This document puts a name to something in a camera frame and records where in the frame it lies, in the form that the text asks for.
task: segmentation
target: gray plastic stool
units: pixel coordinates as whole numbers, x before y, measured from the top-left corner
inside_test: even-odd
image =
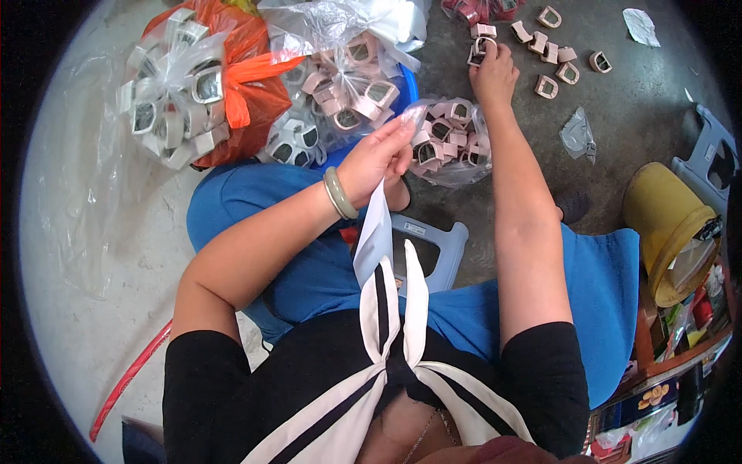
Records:
[[[425,283],[429,293],[451,290],[462,262],[464,245],[469,239],[469,229],[457,222],[453,224],[450,232],[443,232],[419,220],[395,214],[392,214],[392,229],[431,242],[441,250],[436,268],[425,278]],[[395,277],[402,281],[399,294],[407,296],[407,279],[401,275]]]
[[[701,201],[711,206],[717,214],[722,215],[725,223],[729,186],[725,189],[718,189],[709,181],[709,170],[716,157],[719,144],[724,141],[732,151],[734,172],[737,172],[740,168],[737,144],[734,137],[716,120],[711,111],[702,105],[697,105],[696,111],[703,118],[703,129],[687,161],[678,157],[672,158],[672,171],[690,187]]]

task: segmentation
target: blue clothing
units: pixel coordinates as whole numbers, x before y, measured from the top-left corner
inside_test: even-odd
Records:
[[[186,220],[196,251],[220,232],[322,180],[322,174],[277,163],[220,166],[196,188]],[[314,316],[358,309],[361,289],[338,221],[302,250],[245,314],[275,344]],[[590,407],[610,395],[634,345],[639,301],[639,236],[630,229],[608,235],[577,235],[562,227],[567,290],[580,341]],[[404,314],[405,298],[400,297]],[[497,282],[486,281],[430,295],[428,325],[455,348],[497,363]]]

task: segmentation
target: bracelet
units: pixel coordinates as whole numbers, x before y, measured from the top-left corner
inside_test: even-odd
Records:
[[[332,201],[332,205],[338,210],[338,214],[343,219],[356,219],[358,217],[358,210],[353,208],[353,205],[348,201],[348,197],[345,196],[343,186],[340,185],[338,179],[338,173],[334,166],[330,166],[325,171],[324,175],[325,190],[329,195],[329,200]]]

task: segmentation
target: orange plastic bag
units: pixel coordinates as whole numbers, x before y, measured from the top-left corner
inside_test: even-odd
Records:
[[[180,8],[194,10],[196,21],[208,26],[212,34],[234,26],[224,41],[223,86],[229,138],[193,164],[208,168],[252,157],[268,143],[268,133],[275,120],[291,107],[291,99],[278,75],[296,67],[303,57],[271,65],[265,22],[219,0],[189,0],[179,4],[155,16],[142,37]]]

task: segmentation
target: concrete floor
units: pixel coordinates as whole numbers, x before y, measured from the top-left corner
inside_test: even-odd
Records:
[[[421,95],[471,98],[466,74],[468,27],[445,18],[438,2],[433,3],[429,42],[416,53],[423,63],[418,74]],[[536,96],[533,87],[539,73],[552,74],[556,67],[517,45],[508,26],[499,24],[500,40],[513,48],[513,59],[522,72],[513,106],[549,186],[555,192],[584,186],[594,197],[594,210],[575,230],[610,232],[620,226],[623,190],[642,164],[650,160],[669,163],[672,156],[690,154],[698,127],[685,88],[721,122],[728,124],[729,115],[713,70],[704,59],[703,46],[671,1],[553,1],[551,5],[564,18],[557,30],[545,31],[537,25],[534,18],[543,5],[536,2],[521,7],[517,18],[530,31],[539,28],[556,43],[575,48],[580,56],[580,82],[574,87],[561,85],[552,101]],[[621,16],[624,7],[649,13],[662,48],[648,48],[628,37]],[[171,176],[139,208],[125,213],[122,222],[130,230],[121,243],[111,244],[111,285],[106,299],[96,300],[65,283],[58,271],[56,245],[50,239],[55,237],[55,224],[45,224],[39,216],[40,206],[64,203],[65,195],[79,195],[84,187],[67,186],[74,192],[46,192],[44,176],[51,180],[59,172],[50,166],[64,163],[68,170],[85,171],[86,163],[96,161],[87,152],[67,159],[69,150],[45,146],[44,135],[65,117],[60,116],[59,106],[64,102],[66,67],[95,47],[134,41],[149,19],[165,9],[160,0],[101,3],[70,44],[50,83],[27,154],[20,251],[28,320],[55,393],[84,437],[123,371],[172,316],[177,282],[194,255],[185,229],[186,210],[205,173],[186,169]],[[588,68],[586,59],[593,50],[605,51],[614,66],[611,73],[599,75]],[[558,131],[578,105],[585,107],[596,138],[594,166],[585,159],[572,160],[559,141]],[[489,180],[455,191],[414,177],[410,182],[415,200],[406,214],[446,230],[457,220],[469,228],[456,286],[492,278]],[[260,349],[260,334],[244,317],[240,317],[240,332],[254,367],[266,357]],[[149,359],[109,414],[97,442],[89,443],[102,461],[122,462],[121,416],[161,424],[164,354],[162,347]]]
[[[673,156],[687,159],[700,133],[695,103],[706,106],[727,127],[730,116],[705,45],[673,1],[550,1],[562,15],[557,29],[536,21],[544,2],[529,1],[518,9],[526,30],[548,35],[560,47],[577,52],[580,80],[561,83],[556,65],[542,62],[510,31],[510,22],[496,23],[498,41],[513,51],[520,78],[513,95],[513,109],[523,134],[531,144],[552,193],[577,187],[585,189],[594,206],[575,232],[605,234],[623,226],[623,192],[631,176],[649,161],[667,166]],[[650,48],[631,39],[623,21],[625,8],[645,10],[654,21],[661,48]],[[425,47],[414,53],[422,62],[417,75],[421,97],[473,99],[467,78],[471,38],[467,24],[448,19],[434,6],[428,22]],[[605,52],[613,65],[607,74],[590,68],[589,56]],[[559,82],[553,100],[536,95],[539,75]],[[559,139],[559,131],[578,106],[585,108],[597,144],[597,161],[573,160]],[[492,249],[493,210],[489,178],[451,191],[408,175],[415,202],[405,214],[450,230],[456,221],[469,228],[464,258],[455,287],[475,284],[495,275]]]

